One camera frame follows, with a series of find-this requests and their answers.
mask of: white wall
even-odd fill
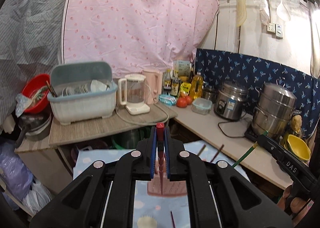
[[[308,5],[303,0],[283,1],[291,14],[289,22],[282,21],[276,14],[280,0],[271,0],[272,22],[284,27],[284,38],[279,40],[267,33],[266,26],[261,24],[259,0],[246,0],[247,20],[241,26],[239,52],[282,63],[310,75],[311,30]],[[219,0],[219,3],[218,20],[200,47],[237,52],[236,0]]]

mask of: electrical socket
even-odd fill
[[[276,33],[276,26],[273,23],[269,23],[267,26],[267,32]]]
[[[279,24],[276,24],[276,38],[283,39],[282,26]]]

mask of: silver screw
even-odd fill
[[[179,155],[182,157],[182,158],[187,158],[190,156],[189,152],[187,151],[180,151]]]
[[[224,160],[218,161],[218,167],[225,168],[227,166],[228,166],[228,163],[226,163]]]
[[[141,155],[141,152],[140,151],[133,151],[133,152],[131,152],[131,156],[133,156],[133,157],[139,157]]]
[[[103,162],[102,162],[101,160],[97,160],[97,161],[95,161],[95,162],[93,163],[93,166],[94,166],[95,168],[100,168],[100,167],[103,166]]]

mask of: dish storage box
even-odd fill
[[[198,97],[192,102],[192,110],[198,114],[208,114],[211,110],[212,101]]]
[[[108,84],[106,91],[88,92],[62,96],[68,86],[81,85],[92,80]],[[108,63],[85,62],[55,66],[51,72],[50,83],[58,97],[48,94],[53,115],[62,124],[74,121],[108,118],[116,107],[118,86],[112,80],[112,70]]]

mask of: glass bottle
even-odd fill
[[[171,83],[171,95],[177,96],[179,91],[179,78],[178,78],[178,71],[174,72],[174,78]]]
[[[191,89],[190,89],[190,97],[192,100],[195,100],[202,95],[202,85],[203,85],[203,77],[201,76],[201,72],[198,71],[197,75],[194,76]]]
[[[193,68],[191,67],[190,68],[190,74],[189,74],[187,82],[188,83],[192,83],[192,78],[193,78]]]
[[[171,93],[171,76],[170,76],[171,69],[167,69],[167,72],[164,76],[164,84],[163,84],[163,91],[162,93],[165,95],[169,95]]]

